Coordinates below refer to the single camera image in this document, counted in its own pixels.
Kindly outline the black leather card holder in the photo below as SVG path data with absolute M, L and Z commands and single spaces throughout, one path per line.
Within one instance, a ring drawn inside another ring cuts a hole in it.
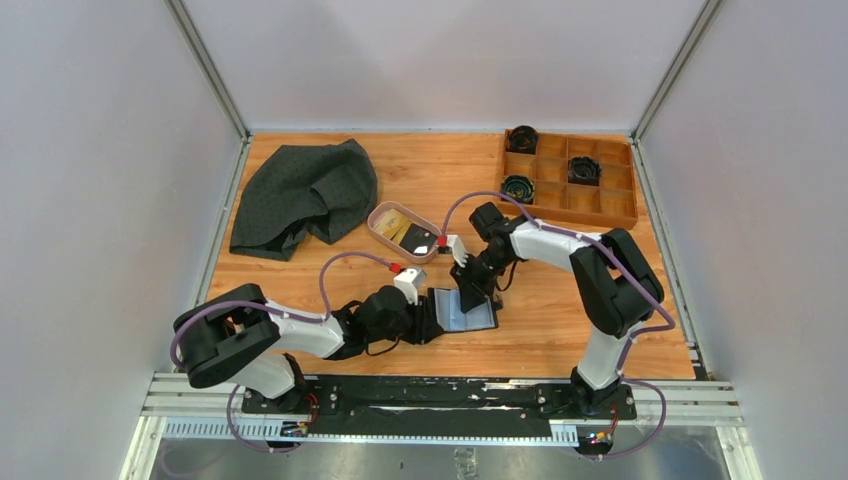
M 498 327 L 497 311 L 490 301 L 463 312 L 458 289 L 431 288 L 428 301 L 436 323 L 445 333 L 485 331 Z

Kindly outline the pink oval plastic tray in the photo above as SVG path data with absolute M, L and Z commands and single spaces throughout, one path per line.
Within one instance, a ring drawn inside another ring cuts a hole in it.
M 379 203 L 366 225 L 378 242 L 413 264 L 426 264 L 437 254 L 439 228 L 401 203 Z

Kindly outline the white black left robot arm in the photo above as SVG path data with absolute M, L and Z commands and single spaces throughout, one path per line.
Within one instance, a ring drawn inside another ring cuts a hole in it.
M 293 353 L 340 361 L 369 353 L 375 342 L 424 345 L 445 332 L 426 297 L 411 300 L 395 286 L 313 313 L 271 301 L 253 283 L 183 313 L 173 330 L 171 360 L 193 388 L 238 383 L 283 413 L 306 400 Z

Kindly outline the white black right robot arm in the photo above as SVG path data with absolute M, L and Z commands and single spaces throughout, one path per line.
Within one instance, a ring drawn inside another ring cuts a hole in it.
M 492 202 L 470 222 L 485 247 L 471 254 L 461 239 L 442 231 L 440 253 L 453 257 L 450 275 L 463 313 L 495 299 L 498 279 L 519 262 L 540 261 L 573 275 L 591 323 L 586 350 L 573 368 L 566 406 L 596 417 L 621 386 L 622 365 L 644 323 L 660 311 L 664 290 L 630 233 L 614 228 L 585 233 L 549 224 L 527 213 L 506 217 Z

